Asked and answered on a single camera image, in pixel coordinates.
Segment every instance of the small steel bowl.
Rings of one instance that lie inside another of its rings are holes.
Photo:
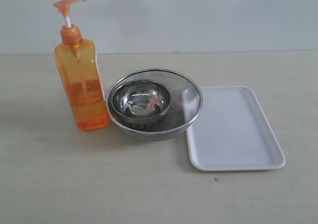
[[[170,92],[170,108],[166,116],[151,127],[128,127],[112,106],[115,91],[134,80],[154,80]],[[144,69],[119,79],[109,89],[106,108],[110,119],[125,133],[143,141],[163,141],[183,133],[198,117],[203,105],[200,88],[185,75],[166,69]]]
[[[166,116],[170,108],[170,92],[154,80],[137,79],[114,91],[111,106],[128,127],[147,129]]]

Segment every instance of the orange pump bottle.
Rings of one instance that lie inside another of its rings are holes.
[[[80,30],[70,23],[70,5],[78,1],[86,0],[61,0],[53,4],[65,20],[62,43],[56,46],[54,55],[75,122],[82,131],[89,131],[107,126],[109,118],[95,44],[82,39]]]

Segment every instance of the white plastic tray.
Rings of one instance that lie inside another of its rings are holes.
[[[201,91],[201,114],[186,131],[196,168],[267,170],[285,165],[283,151],[250,88],[201,87]]]

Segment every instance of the orange pump head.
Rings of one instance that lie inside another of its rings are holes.
[[[73,45],[82,40],[80,30],[74,24],[71,24],[69,18],[70,5],[79,1],[86,0],[61,0],[53,3],[53,6],[62,13],[65,20],[65,25],[61,30],[61,37],[64,44]]]

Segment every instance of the beige table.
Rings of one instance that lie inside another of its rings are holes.
[[[185,134],[140,143],[79,131],[51,55],[0,56],[1,224],[316,224],[318,52],[100,55],[106,90],[143,68],[252,88],[286,155],[274,171],[208,173]]]

